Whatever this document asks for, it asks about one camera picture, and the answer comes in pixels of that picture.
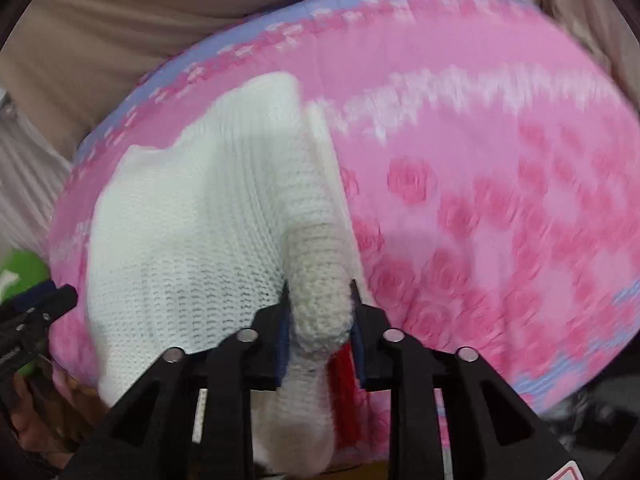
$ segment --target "red warning label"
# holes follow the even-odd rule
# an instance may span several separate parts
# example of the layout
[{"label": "red warning label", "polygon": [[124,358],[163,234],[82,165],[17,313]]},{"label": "red warning label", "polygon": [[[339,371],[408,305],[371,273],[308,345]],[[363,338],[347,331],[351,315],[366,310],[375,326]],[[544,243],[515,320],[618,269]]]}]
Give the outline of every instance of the red warning label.
[{"label": "red warning label", "polygon": [[549,480],[584,480],[577,463],[571,461]]}]

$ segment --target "beige cloth background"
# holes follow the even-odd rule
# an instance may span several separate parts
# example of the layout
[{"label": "beige cloth background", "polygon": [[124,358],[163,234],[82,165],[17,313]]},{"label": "beige cloth background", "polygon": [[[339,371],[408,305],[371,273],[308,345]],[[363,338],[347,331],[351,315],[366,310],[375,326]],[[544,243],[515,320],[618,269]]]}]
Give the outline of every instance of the beige cloth background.
[{"label": "beige cloth background", "polygon": [[[140,76],[225,25],[290,1],[34,0],[0,52],[0,86],[71,158]],[[611,0],[532,1],[640,102],[640,47]]]},{"label": "beige cloth background", "polygon": [[7,244],[46,257],[44,240],[69,171],[11,102],[0,106],[0,262]]}]

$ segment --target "white knitted garment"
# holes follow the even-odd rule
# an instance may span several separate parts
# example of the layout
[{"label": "white knitted garment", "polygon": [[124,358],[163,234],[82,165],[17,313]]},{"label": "white knitted garment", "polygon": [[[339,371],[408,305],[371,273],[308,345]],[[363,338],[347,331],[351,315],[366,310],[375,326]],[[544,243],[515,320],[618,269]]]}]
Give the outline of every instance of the white knitted garment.
[{"label": "white knitted garment", "polygon": [[330,146],[296,79],[273,73],[217,99],[172,147],[129,148],[90,241],[88,318],[105,402],[165,348],[211,348],[249,325],[286,277],[290,363],[276,394],[255,396],[255,455],[299,476],[327,466],[325,365],[348,336],[349,282],[362,275]]}]

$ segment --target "metal screw head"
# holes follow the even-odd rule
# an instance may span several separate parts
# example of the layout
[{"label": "metal screw head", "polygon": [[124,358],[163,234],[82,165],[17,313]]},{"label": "metal screw head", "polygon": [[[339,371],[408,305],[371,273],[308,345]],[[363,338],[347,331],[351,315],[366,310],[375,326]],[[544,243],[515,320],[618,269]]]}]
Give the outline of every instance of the metal screw head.
[{"label": "metal screw head", "polygon": [[398,343],[404,339],[404,332],[402,330],[398,330],[397,328],[390,328],[389,330],[385,330],[385,333],[382,335],[386,341],[390,343]]},{"label": "metal screw head", "polygon": [[258,339],[258,333],[253,328],[243,328],[236,337],[243,343],[253,343]]},{"label": "metal screw head", "polygon": [[473,361],[477,361],[480,357],[480,354],[475,348],[471,348],[471,346],[462,347],[458,350],[458,357],[467,363],[472,363]]},{"label": "metal screw head", "polygon": [[162,359],[164,359],[168,363],[177,363],[183,357],[184,350],[182,348],[178,348],[177,346],[165,350],[164,354],[162,354]]}]

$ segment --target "black clamp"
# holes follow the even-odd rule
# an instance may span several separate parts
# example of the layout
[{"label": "black clamp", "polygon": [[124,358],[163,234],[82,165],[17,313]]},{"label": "black clamp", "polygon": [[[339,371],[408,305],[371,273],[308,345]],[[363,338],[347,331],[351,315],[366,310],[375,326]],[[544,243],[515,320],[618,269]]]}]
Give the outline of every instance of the black clamp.
[{"label": "black clamp", "polygon": [[[60,480],[254,478],[251,390],[276,390],[289,355],[289,294],[211,350],[169,348],[82,444]],[[200,458],[191,463],[198,395],[207,390]]]},{"label": "black clamp", "polygon": [[49,327],[77,302],[72,286],[56,288],[46,281],[0,306],[0,408],[4,412],[18,401],[12,384],[14,374],[46,352]]},{"label": "black clamp", "polygon": [[442,391],[456,480],[547,480],[572,459],[524,400],[473,348],[425,348],[362,304],[352,286],[356,374],[391,390],[389,480],[444,480],[434,389]]},{"label": "black clamp", "polygon": [[[361,386],[391,390],[390,480],[444,480],[434,390],[444,398],[456,480],[547,480],[571,457],[472,348],[447,354],[392,328],[352,286]],[[166,350],[110,411],[60,480],[252,480],[250,391],[275,390],[289,354],[289,296],[209,351]],[[207,391],[199,460],[192,443]]]}]

